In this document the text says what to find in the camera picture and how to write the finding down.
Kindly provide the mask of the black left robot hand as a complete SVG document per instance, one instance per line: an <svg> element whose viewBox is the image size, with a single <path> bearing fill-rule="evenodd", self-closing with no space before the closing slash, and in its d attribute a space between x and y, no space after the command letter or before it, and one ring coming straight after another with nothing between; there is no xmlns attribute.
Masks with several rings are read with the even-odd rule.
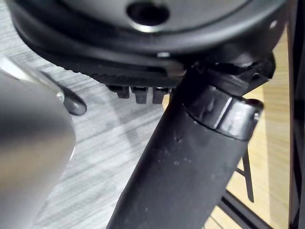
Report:
<svg viewBox="0 0 305 229"><path fill-rule="evenodd" d="M9 0L39 56L120 96L172 98L110 229L199 229L246 153L273 77L287 0Z"/></svg>

